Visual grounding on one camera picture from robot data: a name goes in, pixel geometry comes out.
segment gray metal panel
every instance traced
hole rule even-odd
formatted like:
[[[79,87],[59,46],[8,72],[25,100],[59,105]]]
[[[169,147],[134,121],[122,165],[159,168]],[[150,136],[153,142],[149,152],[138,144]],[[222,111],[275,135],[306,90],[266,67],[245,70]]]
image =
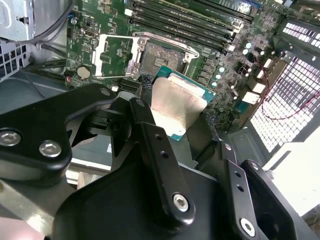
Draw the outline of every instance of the gray metal panel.
[[[227,138],[235,151],[238,163],[242,163],[244,160],[250,159],[256,161],[262,166],[267,162],[267,160],[269,160],[266,159],[260,151],[260,148],[256,144],[256,139],[251,134],[249,128],[244,128],[228,134]]]
[[[33,0],[35,35],[52,26],[71,3],[72,0]]]
[[[0,37],[26,41],[52,26],[71,0],[1,0]]]

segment black bracket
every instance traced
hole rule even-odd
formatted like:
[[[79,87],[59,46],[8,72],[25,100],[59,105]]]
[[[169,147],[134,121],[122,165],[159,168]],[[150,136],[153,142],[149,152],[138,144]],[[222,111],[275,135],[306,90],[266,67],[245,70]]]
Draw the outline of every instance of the black bracket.
[[[262,167],[252,160],[245,160],[241,167],[251,186],[257,222],[268,239],[317,239]]]
[[[167,134],[156,126],[147,102],[132,98],[127,113],[131,121],[131,136],[121,147],[117,147],[120,142],[113,139],[111,170],[130,162],[130,156],[141,156],[153,183],[149,190],[156,195],[154,199],[159,200],[154,202],[159,222],[171,231],[181,231],[194,221],[196,208]]]
[[[58,182],[83,119],[109,108],[115,98],[105,86],[91,84],[0,115],[0,178],[37,185]]]

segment dimm slot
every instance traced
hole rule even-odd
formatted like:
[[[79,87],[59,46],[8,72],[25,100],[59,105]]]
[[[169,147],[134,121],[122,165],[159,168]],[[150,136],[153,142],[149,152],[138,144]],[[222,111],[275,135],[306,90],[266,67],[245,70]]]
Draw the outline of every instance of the dimm slot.
[[[162,17],[159,17],[159,16],[148,14],[147,12],[139,12],[138,16],[141,16],[142,18],[152,19],[154,21],[159,21],[159,22],[161,22],[163,24],[167,24],[168,26],[172,26],[173,28],[181,29],[181,30],[186,31],[188,33],[191,33],[193,35],[201,36],[201,37],[203,37],[205,39],[208,39],[210,41],[213,41],[213,42],[215,42],[217,44],[221,44],[222,46],[227,43],[227,41],[225,39],[220,39],[220,38],[217,39],[216,36],[213,35],[213,34],[212,35],[204,34],[203,32],[201,32],[201,29],[200,29],[200,31],[199,31],[199,29],[190,29],[186,25],[185,26],[180,25],[179,23],[177,23],[176,20],[173,21],[169,17],[162,18]]]
[[[162,34],[164,36],[165,35],[169,35],[173,39],[175,39],[174,37],[179,37],[179,38],[183,39],[184,41],[191,42],[191,43],[197,43],[197,44],[199,44],[201,46],[205,46],[207,48],[217,50],[220,53],[222,53],[224,51],[223,47],[216,46],[214,44],[208,44],[208,43],[200,41],[198,39],[194,39],[192,37],[188,37],[188,36],[179,34],[177,32],[171,31],[170,29],[163,28],[162,26],[154,25],[154,24],[149,23],[149,22],[146,23],[144,20],[140,20],[140,19],[136,19],[135,18],[135,19],[132,19],[132,23],[136,24],[137,26],[145,27],[147,29],[152,29],[152,30],[154,30],[156,32],[159,32],[160,34]]]
[[[239,18],[247,23],[252,23],[254,18],[252,16],[249,16],[249,15],[246,15],[242,12],[238,12],[236,10],[233,10],[231,8],[228,8],[228,7],[225,7],[225,6],[222,6],[220,4],[217,4],[216,2],[213,2],[213,1],[208,1],[208,0],[189,0],[189,2],[197,2],[199,4],[203,4],[207,7],[211,7],[211,8],[214,8],[214,9],[217,9],[223,13],[226,13],[226,14],[229,14],[231,16],[234,16],[236,18]]]
[[[193,21],[186,19],[186,18],[179,18],[177,15],[170,14],[170,12],[166,12],[163,10],[162,10],[163,12],[161,12],[161,9],[154,9],[153,7],[150,7],[147,5],[138,4],[136,10],[141,11],[141,12],[146,12],[146,10],[147,10],[147,11],[152,11],[152,12],[158,13],[158,14],[160,14],[160,18],[162,18],[161,16],[166,16],[167,18],[171,18],[172,22],[175,21],[176,24],[186,25],[186,26],[188,26],[188,28],[191,28],[191,29],[199,28],[202,31],[208,31],[208,34],[214,38],[218,38],[221,40],[229,40],[231,38],[231,35],[228,33],[217,31],[217,30],[212,29],[210,27],[207,27],[205,25],[197,24],[196,22],[193,22]]]
[[[203,37],[203,36],[197,35],[195,33],[191,33],[189,31],[186,31],[186,30],[181,29],[181,28],[177,28],[177,26],[175,26],[173,24],[170,24],[170,23],[166,23],[164,21],[161,21],[160,19],[153,19],[152,16],[148,16],[147,19],[145,19],[143,17],[140,17],[140,16],[136,16],[136,18],[139,18],[140,20],[143,20],[143,21],[145,21],[147,23],[149,23],[151,20],[153,20],[153,25],[158,26],[159,28],[163,28],[164,27],[165,29],[168,29],[168,30],[172,31],[172,32],[176,33],[179,36],[186,36],[188,38],[192,38],[192,39],[198,40],[200,42],[205,42],[207,44],[213,44],[215,46],[224,48],[224,45],[221,45],[220,42],[216,42],[213,39],[210,39],[210,38],[207,38],[207,37]]]
[[[213,31],[216,34],[219,34],[221,36],[225,36],[226,34],[231,36],[231,34],[233,33],[233,29],[231,29],[231,28],[220,26],[216,23],[209,22],[205,19],[201,19],[201,18],[192,16],[190,14],[174,10],[173,8],[164,6],[163,4],[159,4],[159,3],[151,1],[151,0],[147,1],[147,3],[141,2],[141,1],[137,1],[135,3],[137,4],[137,6],[140,6],[141,8],[147,8],[147,9],[152,9],[152,10],[155,8],[160,13],[163,13],[165,15],[170,15],[171,17],[174,16],[174,17],[176,17],[180,20],[183,20],[187,23],[190,23],[195,26]]]
[[[172,2],[168,2],[166,0],[149,0],[149,1],[156,2],[156,3],[162,4],[162,5],[167,5],[169,8],[172,8],[177,11],[181,11],[182,13],[188,13],[191,16],[196,16],[199,19],[203,19],[209,23],[214,23],[214,24],[220,25],[224,28],[230,29],[231,31],[233,31],[235,29],[234,26],[232,26],[231,24],[228,24],[226,22],[222,22],[218,18],[214,18],[212,16],[206,16],[200,12],[185,8],[183,6],[176,5],[176,4],[174,4]]]
[[[217,8],[205,5],[203,3],[189,0],[186,3],[188,3],[188,9],[193,10],[197,13],[201,13],[207,17],[213,17],[215,19],[220,20],[224,24],[232,25],[232,23],[236,20],[241,21],[242,19],[239,17],[235,17],[232,14],[225,13]]]

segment mounting hole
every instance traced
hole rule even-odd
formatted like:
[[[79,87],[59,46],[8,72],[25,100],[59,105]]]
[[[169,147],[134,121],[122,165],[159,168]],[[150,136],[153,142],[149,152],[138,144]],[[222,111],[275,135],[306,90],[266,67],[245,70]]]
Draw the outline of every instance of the mounting hole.
[[[239,189],[240,192],[244,192],[245,191],[244,188],[242,186],[240,186],[240,185],[237,185],[237,188]]]
[[[241,174],[238,173],[237,171],[235,171],[234,174],[235,174],[238,178],[241,178]]]
[[[21,23],[23,23],[26,26],[29,26],[30,21],[29,21],[29,17],[15,17],[15,19]]]
[[[157,140],[162,140],[162,137],[159,134],[154,135]]]
[[[246,223],[246,224],[244,224],[244,225],[245,225],[246,229],[248,229],[249,231],[251,231],[251,227],[250,227],[250,225],[249,225],[248,223]]]
[[[161,151],[160,154],[162,157],[164,157],[166,159],[169,157],[168,153],[166,153],[165,151]]]
[[[110,92],[106,88],[101,88],[100,91],[103,95],[110,96]]]
[[[143,102],[141,99],[137,99],[137,100],[136,100],[136,103],[139,104],[139,105],[142,106],[142,107],[145,106],[144,102]]]

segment black mechanical arm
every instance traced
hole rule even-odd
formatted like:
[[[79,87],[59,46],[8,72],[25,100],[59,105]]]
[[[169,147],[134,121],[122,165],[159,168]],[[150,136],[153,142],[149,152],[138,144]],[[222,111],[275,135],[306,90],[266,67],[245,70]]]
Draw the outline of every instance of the black mechanical arm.
[[[72,148],[97,135],[111,136],[111,173],[62,190]],[[317,239],[260,166],[237,165],[204,113],[187,136],[198,170],[178,164],[146,101],[100,84],[13,110],[0,115],[0,204],[40,218],[52,240]]]

